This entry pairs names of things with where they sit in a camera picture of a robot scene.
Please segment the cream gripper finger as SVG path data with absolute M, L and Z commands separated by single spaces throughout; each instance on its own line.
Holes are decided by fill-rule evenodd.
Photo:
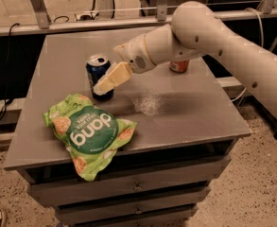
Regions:
M 131 76 L 132 69 L 127 62 L 115 62 L 96 83 L 94 86 L 94 93 L 99 96 L 105 95 L 110 90 L 128 81 Z

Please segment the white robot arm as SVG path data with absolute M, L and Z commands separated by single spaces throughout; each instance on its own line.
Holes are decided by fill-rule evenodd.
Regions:
M 114 48 L 121 62 L 94 86 L 102 96 L 168 61 L 185 61 L 203 54 L 216 59 L 277 119 L 277 56 L 232 32 L 200 2 L 176 8 L 171 23 L 141 34 Z

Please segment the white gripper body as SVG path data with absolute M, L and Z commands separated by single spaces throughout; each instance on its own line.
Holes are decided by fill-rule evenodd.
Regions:
M 121 61 L 127 62 L 136 74 L 143 74 L 156 67 L 147 54 L 145 35 L 140 35 L 127 43 L 117 45 L 113 48 L 113 51 L 121 58 Z

